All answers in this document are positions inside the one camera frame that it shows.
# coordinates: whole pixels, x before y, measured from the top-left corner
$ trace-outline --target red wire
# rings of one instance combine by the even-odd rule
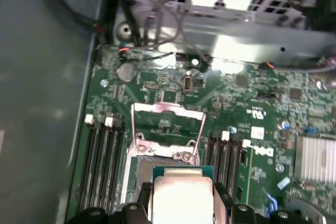
[[[266,64],[267,64],[267,66],[269,66],[270,68],[274,68],[274,66],[272,65],[271,62],[267,62]]]
[[[120,48],[120,49],[119,49],[119,52],[124,52],[124,51],[128,51],[128,50],[129,50],[128,47],[123,47],[123,48]]]

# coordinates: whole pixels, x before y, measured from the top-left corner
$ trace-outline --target microchip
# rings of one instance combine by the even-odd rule
[[[236,85],[240,87],[246,87],[247,86],[247,76],[243,76],[241,74],[237,75]]]
[[[300,100],[302,96],[302,90],[297,88],[290,88],[289,98],[291,100]]]
[[[331,118],[336,120],[336,106],[331,107]]]
[[[212,104],[212,107],[214,107],[214,109],[219,110],[222,107],[222,104],[220,102],[214,102]]]
[[[204,81],[202,79],[196,79],[196,80],[193,81],[194,87],[200,87],[200,86],[203,85],[203,83],[204,83]]]
[[[176,92],[173,91],[165,91],[163,94],[164,102],[175,102],[176,100]]]

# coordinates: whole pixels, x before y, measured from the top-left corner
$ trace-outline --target chip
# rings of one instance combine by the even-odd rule
[[[236,85],[240,86],[240,87],[246,87],[247,86],[247,77],[243,76],[241,74],[237,75]]]
[[[222,107],[222,104],[220,102],[214,102],[212,104],[212,107],[214,107],[214,109],[219,110]]]
[[[300,100],[302,96],[302,90],[297,88],[290,88],[289,98],[292,100]]]

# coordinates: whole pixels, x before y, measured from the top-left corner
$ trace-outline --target screw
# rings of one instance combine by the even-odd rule
[[[283,172],[285,171],[285,167],[284,167],[283,164],[277,164],[277,165],[275,166],[275,170],[276,170],[277,172],[279,172],[279,173],[283,173]]]
[[[94,211],[90,215],[91,216],[98,216],[98,215],[100,215],[100,212],[99,211]]]
[[[138,208],[138,206],[136,206],[136,205],[132,205],[132,206],[130,206],[130,209],[131,210],[136,210]]]
[[[106,88],[108,85],[109,85],[109,80],[107,79],[103,79],[100,81],[100,85],[103,87],[103,88]]]
[[[246,211],[247,211],[247,207],[245,207],[245,206],[238,206],[238,209],[239,209],[240,211],[243,211],[243,212],[246,212]]]
[[[189,161],[190,160],[190,154],[189,153],[184,153],[182,155],[182,160],[183,161]]]
[[[143,145],[138,145],[138,146],[137,146],[137,151],[138,151],[139,153],[145,153],[145,152],[146,152],[146,147],[143,146]]]
[[[288,214],[286,214],[285,212],[278,212],[278,216],[280,216],[280,218],[282,218],[282,219],[287,219],[288,218]]]

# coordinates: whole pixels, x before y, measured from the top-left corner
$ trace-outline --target heatsink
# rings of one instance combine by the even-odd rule
[[[299,136],[294,177],[301,181],[336,184],[336,141]]]

